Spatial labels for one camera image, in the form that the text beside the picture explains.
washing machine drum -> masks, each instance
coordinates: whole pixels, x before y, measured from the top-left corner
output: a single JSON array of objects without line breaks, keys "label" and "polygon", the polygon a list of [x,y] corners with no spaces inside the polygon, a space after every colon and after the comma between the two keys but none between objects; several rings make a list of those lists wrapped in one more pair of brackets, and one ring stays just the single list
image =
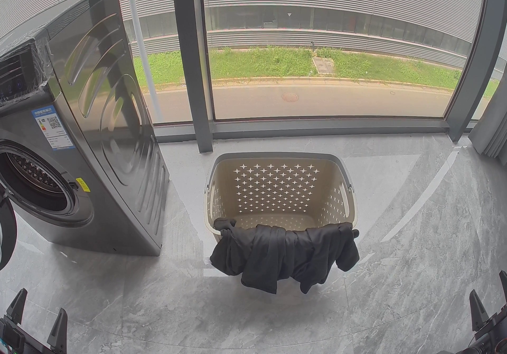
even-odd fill
[{"label": "washing machine drum", "polygon": [[22,207],[73,222],[73,190],[40,156],[20,145],[0,144],[0,180]]}]

washing machine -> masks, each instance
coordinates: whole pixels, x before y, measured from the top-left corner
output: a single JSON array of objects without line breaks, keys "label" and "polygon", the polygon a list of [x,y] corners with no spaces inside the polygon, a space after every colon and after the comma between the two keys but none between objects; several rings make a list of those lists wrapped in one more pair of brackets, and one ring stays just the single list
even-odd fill
[{"label": "washing machine", "polygon": [[33,229],[157,256],[168,183],[119,0],[67,0],[0,39],[0,184]]}]

road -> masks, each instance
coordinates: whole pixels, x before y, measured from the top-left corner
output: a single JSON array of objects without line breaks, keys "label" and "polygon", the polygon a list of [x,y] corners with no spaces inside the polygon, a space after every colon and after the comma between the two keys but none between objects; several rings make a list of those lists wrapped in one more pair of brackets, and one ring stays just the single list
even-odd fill
[{"label": "road", "polygon": [[[439,88],[352,81],[337,83],[326,79],[213,87],[217,119],[339,115],[442,117],[451,95]],[[149,94],[145,94],[145,98],[150,108]],[[192,120],[186,89],[160,91],[158,99],[166,122]],[[479,104],[480,114],[486,104],[485,99]]]}]

gray curtain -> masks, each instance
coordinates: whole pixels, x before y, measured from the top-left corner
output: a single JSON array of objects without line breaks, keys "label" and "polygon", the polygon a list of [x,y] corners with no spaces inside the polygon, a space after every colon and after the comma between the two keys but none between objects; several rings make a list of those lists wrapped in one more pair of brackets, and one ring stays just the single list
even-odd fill
[{"label": "gray curtain", "polygon": [[507,163],[507,74],[504,72],[495,94],[468,138],[479,154],[498,157]]}]

laundry basket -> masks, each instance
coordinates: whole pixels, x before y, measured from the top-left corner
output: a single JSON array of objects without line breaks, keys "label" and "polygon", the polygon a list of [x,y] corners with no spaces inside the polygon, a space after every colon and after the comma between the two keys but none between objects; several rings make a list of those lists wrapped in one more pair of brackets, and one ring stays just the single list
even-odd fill
[{"label": "laundry basket", "polygon": [[220,155],[204,192],[204,221],[217,242],[217,218],[236,227],[257,224],[306,230],[357,222],[354,189],[342,161],[330,154],[233,153]]}]

